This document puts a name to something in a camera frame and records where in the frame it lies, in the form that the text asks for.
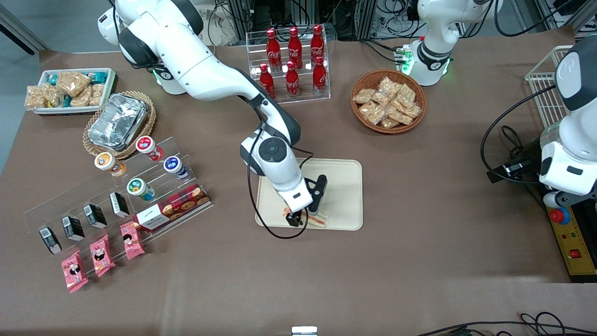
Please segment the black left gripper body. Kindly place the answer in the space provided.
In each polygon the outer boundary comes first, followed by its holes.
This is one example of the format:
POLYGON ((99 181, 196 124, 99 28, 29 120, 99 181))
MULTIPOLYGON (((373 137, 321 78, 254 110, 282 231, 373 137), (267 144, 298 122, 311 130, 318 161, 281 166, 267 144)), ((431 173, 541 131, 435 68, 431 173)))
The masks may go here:
POLYGON ((524 146, 518 146, 517 159, 520 159, 522 166, 517 179, 519 181, 538 181, 542 162, 540 138, 533 138, 524 146))

